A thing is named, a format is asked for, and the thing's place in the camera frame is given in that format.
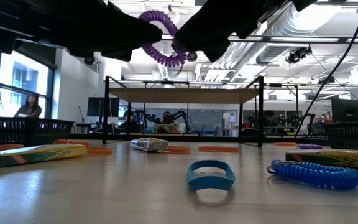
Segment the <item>purple object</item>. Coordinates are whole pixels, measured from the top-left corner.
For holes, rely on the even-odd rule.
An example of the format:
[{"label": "purple object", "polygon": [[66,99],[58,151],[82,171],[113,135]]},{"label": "purple object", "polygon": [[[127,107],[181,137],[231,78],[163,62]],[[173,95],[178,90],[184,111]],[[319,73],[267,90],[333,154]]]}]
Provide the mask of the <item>purple object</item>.
[{"label": "purple object", "polygon": [[[159,21],[161,22],[165,28],[167,28],[169,34],[174,36],[176,32],[178,32],[178,28],[172,22],[171,18],[166,15],[162,11],[149,10],[143,12],[139,19],[145,22],[151,21]],[[143,50],[146,54],[156,60],[158,63],[167,66],[167,67],[175,67],[179,65],[183,65],[187,58],[186,49],[180,46],[175,40],[173,40],[173,44],[177,50],[176,55],[166,56],[159,52],[152,44],[144,44],[142,46]]]},{"label": "purple object", "polygon": [[300,144],[300,149],[322,149],[323,147],[314,144]]}]

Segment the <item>black plastic basket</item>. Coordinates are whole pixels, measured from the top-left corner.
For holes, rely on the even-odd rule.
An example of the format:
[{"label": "black plastic basket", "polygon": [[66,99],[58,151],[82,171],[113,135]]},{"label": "black plastic basket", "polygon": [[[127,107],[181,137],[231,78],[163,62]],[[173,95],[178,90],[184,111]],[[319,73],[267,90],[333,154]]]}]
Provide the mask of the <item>black plastic basket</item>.
[{"label": "black plastic basket", "polygon": [[68,138],[73,123],[53,119],[0,117],[0,144],[51,144],[56,139]]},{"label": "black plastic basket", "polygon": [[333,149],[358,149],[358,122],[324,125]]}]

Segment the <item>orange disc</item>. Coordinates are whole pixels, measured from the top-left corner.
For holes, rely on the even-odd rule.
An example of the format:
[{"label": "orange disc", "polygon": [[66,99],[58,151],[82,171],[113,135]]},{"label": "orange disc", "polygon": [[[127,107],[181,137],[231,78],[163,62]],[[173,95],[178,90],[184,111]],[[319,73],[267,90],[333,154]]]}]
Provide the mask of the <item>orange disc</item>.
[{"label": "orange disc", "polygon": [[0,145],[0,151],[9,150],[9,149],[20,149],[24,146],[22,144],[7,144],[7,145]]},{"label": "orange disc", "polygon": [[88,152],[88,154],[112,154],[112,150],[108,147],[87,147],[86,151]]},{"label": "orange disc", "polygon": [[167,154],[190,154],[191,150],[190,150],[189,147],[168,146],[168,149],[162,151],[162,153],[167,153]]},{"label": "orange disc", "polygon": [[54,144],[81,144],[83,146],[89,147],[91,144],[87,141],[72,141],[72,140],[65,140],[65,139],[57,139],[53,142]]},{"label": "orange disc", "polygon": [[228,146],[200,146],[198,147],[199,152],[239,152],[238,147]]},{"label": "orange disc", "polygon": [[276,142],[274,143],[275,146],[295,146],[294,142]]}]

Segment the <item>blue rubber wristband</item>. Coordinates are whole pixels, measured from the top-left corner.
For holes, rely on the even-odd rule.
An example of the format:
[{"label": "blue rubber wristband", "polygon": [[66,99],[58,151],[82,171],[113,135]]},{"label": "blue rubber wristband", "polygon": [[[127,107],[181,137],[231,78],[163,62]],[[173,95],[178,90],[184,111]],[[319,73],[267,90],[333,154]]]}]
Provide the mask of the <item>blue rubber wristband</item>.
[{"label": "blue rubber wristband", "polygon": [[[196,177],[194,170],[201,167],[217,167],[226,172],[226,177],[218,176],[203,176]],[[216,160],[202,160],[197,161],[189,166],[187,170],[187,183],[191,186],[193,190],[201,189],[220,189],[229,191],[236,180],[236,176],[231,170],[229,164],[216,161]]]}]

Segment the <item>silver foil package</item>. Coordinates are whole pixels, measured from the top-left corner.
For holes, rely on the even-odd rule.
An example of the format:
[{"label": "silver foil package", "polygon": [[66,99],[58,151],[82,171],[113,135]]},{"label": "silver foil package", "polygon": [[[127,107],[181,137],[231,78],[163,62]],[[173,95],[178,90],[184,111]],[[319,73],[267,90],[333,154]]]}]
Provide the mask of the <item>silver foil package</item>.
[{"label": "silver foil package", "polygon": [[168,141],[156,138],[140,138],[132,140],[131,147],[145,152],[164,151],[168,148]]}]

